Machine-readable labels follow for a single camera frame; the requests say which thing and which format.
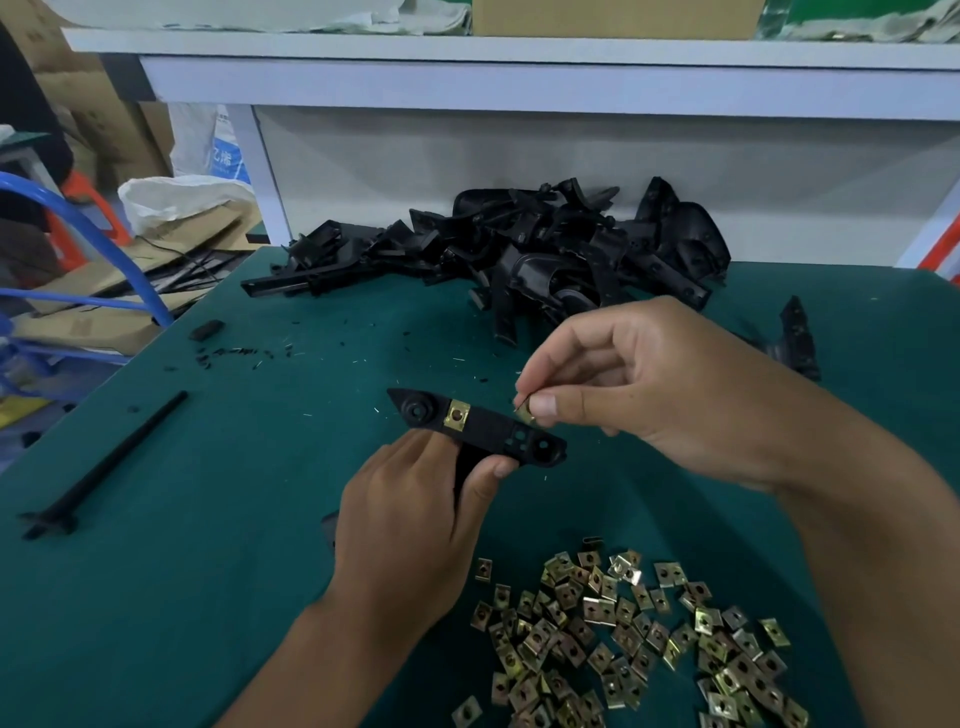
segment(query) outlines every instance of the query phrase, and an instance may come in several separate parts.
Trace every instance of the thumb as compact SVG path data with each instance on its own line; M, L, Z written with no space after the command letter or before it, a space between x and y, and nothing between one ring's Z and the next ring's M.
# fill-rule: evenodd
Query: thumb
M596 425L608 429L631 430L629 413L636 410L632 400L634 387L590 387L567 385L550 387L530 396L530 414L538 425L557 422L568 425Z
M500 480L519 467L513 458L503 455L485 457L467 476L460 492L457 522L453 527L453 541L470 551L480 536L480 526L496 496Z

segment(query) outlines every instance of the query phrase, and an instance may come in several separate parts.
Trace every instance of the white wall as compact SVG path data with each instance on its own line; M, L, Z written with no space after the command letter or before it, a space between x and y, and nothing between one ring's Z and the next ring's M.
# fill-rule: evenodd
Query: white wall
M738 260L893 265L957 177L960 125L304 109L257 116L290 229L448 213L468 187L576 176L632 215L654 175Z

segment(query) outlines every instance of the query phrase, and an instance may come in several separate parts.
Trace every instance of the white table leg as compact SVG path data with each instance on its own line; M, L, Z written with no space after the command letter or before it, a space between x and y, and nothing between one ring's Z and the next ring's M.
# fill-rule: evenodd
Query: white table leg
M250 175L253 194L256 195L256 203L263 216L270 244L287 245L293 236L290 234L280 193L276 189L274 170L270 166L270 158L263 144L256 109L246 104L228 104L227 113L237 145L243 154L244 164L247 165L247 174Z

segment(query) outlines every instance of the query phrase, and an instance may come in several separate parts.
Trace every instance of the forearm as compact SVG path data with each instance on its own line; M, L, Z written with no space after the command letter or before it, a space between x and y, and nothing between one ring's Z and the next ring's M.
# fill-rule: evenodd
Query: forearm
M945 721L960 655L960 503L858 414L818 436L809 467L777 493L864 716L872 728Z
M412 648L377 642L330 605L311 605L218 728L358 725Z

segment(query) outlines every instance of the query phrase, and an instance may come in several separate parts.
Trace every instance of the blue tube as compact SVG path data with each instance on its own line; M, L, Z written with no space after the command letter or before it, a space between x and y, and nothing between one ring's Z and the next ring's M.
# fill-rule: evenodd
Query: blue tube
M90 296L72 296L69 293L48 293L46 291L28 291L23 288L0 288L0 296L12 296L17 299L33 299L35 301L63 301L64 303L80 303L81 305L101 305L107 308L129 308L134 311L150 311L145 303L134 301L118 301L116 299L97 299Z
M154 315L158 324L162 327L168 327L174 323L174 317L170 315L170 311L163 305L163 300L147 280L147 277L143 275L143 271L137 268L123 251L110 242L109 238L107 238L97 226L90 222L82 212L70 205L70 203L60 195L50 191L46 187L41 187L36 182L25 180L22 177L17 177L7 172L0 172L0 189L28 197L34 202L40 203L56 212L57 215L63 219L63 222L73 226L77 232L90 242L97 253L104 257L104 260L113 265L126 277L133 286L133 290L143 300L143 303L146 304L146 310L149 310ZM24 291L24 294L27 295L20 295L22 298L29 298L30 293L30 291ZM107 303L106 300L100 303L100 305L112 308L128 307L125 305L118 306L116 302Z

